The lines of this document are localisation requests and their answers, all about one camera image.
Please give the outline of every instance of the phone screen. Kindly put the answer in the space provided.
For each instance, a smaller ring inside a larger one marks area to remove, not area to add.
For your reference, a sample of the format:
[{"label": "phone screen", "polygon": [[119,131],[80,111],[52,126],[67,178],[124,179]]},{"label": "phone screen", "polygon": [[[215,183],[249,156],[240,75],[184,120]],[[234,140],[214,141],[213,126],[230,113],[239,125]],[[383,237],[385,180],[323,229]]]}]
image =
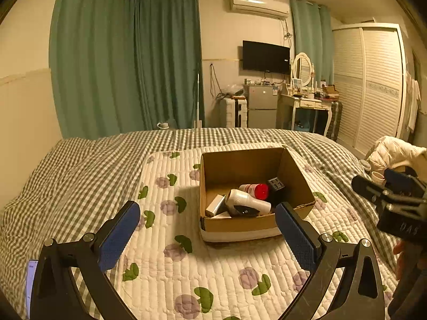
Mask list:
[{"label": "phone screen", "polygon": [[33,282],[35,276],[35,269],[37,267],[37,260],[29,260],[27,268],[27,279],[26,279],[26,307],[27,317],[29,318],[29,308],[31,304],[31,291],[33,289]]}]

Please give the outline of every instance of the human hand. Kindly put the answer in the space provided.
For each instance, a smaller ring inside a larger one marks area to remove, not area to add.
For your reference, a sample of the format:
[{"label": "human hand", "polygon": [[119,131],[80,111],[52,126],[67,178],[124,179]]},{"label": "human hand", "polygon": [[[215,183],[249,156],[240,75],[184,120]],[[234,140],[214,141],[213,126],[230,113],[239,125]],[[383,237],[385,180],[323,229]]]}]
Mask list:
[{"label": "human hand", "polygon": [[[405,267],[405,248],[407,248],[407,243],[403,239],[400,240],[400,242],[398,242],[393,248],[393,254],[394,255],[399,254],[398,265],[396,270],[397,280],[400,280],[400,278],[402,277],[403,270]],[[422,252],[420,259],[417,263],[417,267],[420,270],[427,269],[427,252],[426,251]]]}]

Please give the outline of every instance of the sliding door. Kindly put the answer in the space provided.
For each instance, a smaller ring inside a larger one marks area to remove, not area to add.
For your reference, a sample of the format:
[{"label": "sliding door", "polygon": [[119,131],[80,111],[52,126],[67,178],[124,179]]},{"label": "sliding door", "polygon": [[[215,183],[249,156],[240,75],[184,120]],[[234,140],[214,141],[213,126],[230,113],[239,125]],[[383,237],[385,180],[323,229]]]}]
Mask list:
[{"label": "sliding door", "polygon": [[363,157],[377,139],[401,133],[406,66],[400,29],[355,24],[333,34],[334,84],[342,102],[338,143]]}]

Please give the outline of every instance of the white quilted jacket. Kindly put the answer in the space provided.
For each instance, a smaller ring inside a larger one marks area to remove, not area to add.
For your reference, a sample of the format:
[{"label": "white quilted jacket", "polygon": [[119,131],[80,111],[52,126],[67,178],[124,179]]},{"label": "white quilted jacket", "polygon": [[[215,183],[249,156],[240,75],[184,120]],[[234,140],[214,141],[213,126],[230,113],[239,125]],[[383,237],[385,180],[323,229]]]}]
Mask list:
[{"label": "white quilted jacket", "polygon": [[427,180],[427,149],[416,147],[401,139],[384,136],[377,140],[366,154],[371,170],[384,174],[387,168],[400,171],[412,167],[421,180]]}]

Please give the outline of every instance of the green curtain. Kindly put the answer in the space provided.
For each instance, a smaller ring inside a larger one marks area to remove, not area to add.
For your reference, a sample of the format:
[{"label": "green curtain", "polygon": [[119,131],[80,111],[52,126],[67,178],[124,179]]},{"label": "green curtain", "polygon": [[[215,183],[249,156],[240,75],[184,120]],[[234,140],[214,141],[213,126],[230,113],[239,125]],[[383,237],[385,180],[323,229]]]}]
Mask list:
[{"label": "green curtain", "polygon": [[[155,3],[162,3],[157,10]],[[49,66],[62,135],[96,139],[172,119],[191,127],[201,58],[197,6],[197,0],[56,0]]]},{"label": "green curtain", "polygon": [[134,2],[137,75],[145,128],[172,119],[178,128],[191,127],[196,116],[197,73],[201,73],[198,0]]},{"label": "green curtain", "polygon": [[306,0],[290,0],[295,33],[295,53],[304,52],[315,69],[315,80],[332,84],[334,40],[330,12],[325,6]]}]

